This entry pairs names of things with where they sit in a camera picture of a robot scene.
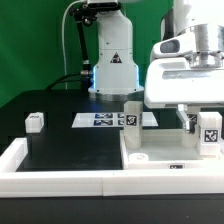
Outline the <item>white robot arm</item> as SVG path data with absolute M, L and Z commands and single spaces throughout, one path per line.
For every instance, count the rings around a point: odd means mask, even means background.
M 143 87 L 133 61 L 132 24 L 115 9 L 118 3 L 87 0 L 98 11 L 99 24 L 99 61 L 90 92 L 109 98 L 142 91 L 147 107 L 175 108 L 192 133 L 187 108 L 224 105 L 224 0 L 173 0 Z

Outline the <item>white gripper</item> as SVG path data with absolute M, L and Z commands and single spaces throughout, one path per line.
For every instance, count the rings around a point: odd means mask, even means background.
M 193 37 L 155 44 L 145 80 L 145 104 L 149 108 L 177 105 L 176 114 L 188 134 L 195 133 L 195 124 L 186 114 L 186 105 L 224 104 L 224 68 L 191 68 L 185 56 L 195 50 Z

